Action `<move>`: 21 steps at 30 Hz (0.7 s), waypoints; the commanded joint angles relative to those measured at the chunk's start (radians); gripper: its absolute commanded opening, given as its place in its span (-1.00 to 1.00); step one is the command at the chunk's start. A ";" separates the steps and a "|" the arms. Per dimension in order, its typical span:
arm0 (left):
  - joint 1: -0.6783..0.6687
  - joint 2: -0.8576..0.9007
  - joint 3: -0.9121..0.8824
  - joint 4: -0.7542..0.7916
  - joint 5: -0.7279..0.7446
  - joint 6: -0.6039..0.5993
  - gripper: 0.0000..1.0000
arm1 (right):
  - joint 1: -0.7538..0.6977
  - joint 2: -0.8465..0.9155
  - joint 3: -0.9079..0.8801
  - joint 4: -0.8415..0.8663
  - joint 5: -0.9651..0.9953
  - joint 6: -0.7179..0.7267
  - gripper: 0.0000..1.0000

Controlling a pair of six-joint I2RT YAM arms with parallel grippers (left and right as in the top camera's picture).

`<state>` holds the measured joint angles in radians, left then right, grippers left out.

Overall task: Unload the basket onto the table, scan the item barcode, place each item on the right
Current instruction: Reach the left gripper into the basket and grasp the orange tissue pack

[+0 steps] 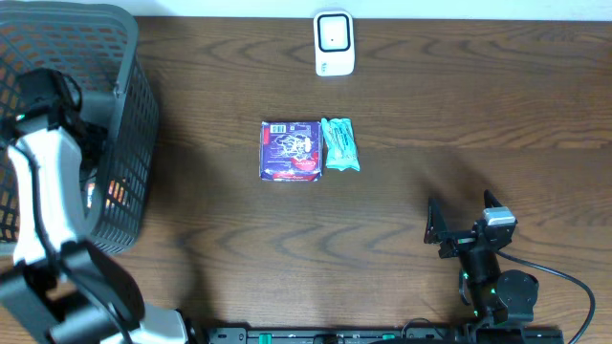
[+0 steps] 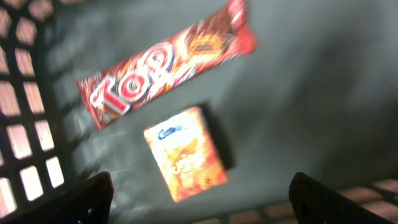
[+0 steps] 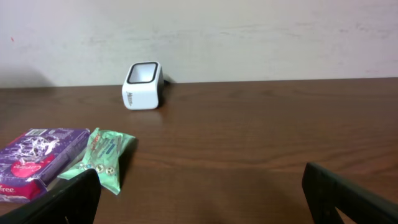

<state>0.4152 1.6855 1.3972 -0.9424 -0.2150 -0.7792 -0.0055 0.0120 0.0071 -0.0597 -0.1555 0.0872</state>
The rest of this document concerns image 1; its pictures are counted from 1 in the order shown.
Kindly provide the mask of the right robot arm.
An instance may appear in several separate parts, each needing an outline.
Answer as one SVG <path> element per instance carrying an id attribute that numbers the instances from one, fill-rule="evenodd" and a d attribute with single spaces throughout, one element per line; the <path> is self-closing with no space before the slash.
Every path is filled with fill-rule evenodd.
<path id="1" fill-rule="evenodd" d="M 439 247 L 442 259 L 458 258 L 482 327 L 510 326 L 534 320 L 538 282 L 521 270 L 502 271 L 497 254 L 512 242 L 517 219 L 490 191 L 484 192 L 482 215 L 469 230 L 450 230 L 434 199 L 427 204 L 424 242 Z"/>

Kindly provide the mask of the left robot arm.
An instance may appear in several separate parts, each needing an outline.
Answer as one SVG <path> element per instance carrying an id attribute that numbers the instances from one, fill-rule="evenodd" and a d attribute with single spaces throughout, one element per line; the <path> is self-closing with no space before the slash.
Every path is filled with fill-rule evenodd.
<path id="1" fill-rule="evenodd" d="M 24 110 L 1 123 L 16 172 L 20 234 L 1 303 L 39 343 L 196 343 L 181 312 L 149 305 L 133 277 L 85 232 L 82 160 L 96 161 L 103 127 L 81 118 L 83 94 L 60 71 L 16 79 Z"/>

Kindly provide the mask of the orange Top snack bar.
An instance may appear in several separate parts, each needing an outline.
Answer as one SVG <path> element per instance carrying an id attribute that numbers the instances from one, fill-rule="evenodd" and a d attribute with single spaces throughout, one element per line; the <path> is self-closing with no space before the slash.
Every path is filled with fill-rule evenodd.
<path id="1" fill-rule="evenodd" d="M 113 209 L 118 204 L 129 206 L 128 201 L 128 192 L 123 183 L 126 182 L 126 179 L 123 179 L 121 183 L 118 181 L 112 180 L 107 188 L 106 195 L 103 200 L 105 209 Z M 86 188 L 86 196 L 85 196 L 85 205 L 88 209 L 93 207 L 95 191 L 97 188 L 97 184 L 95 182 L 87 182 L 85 184 Z"/>

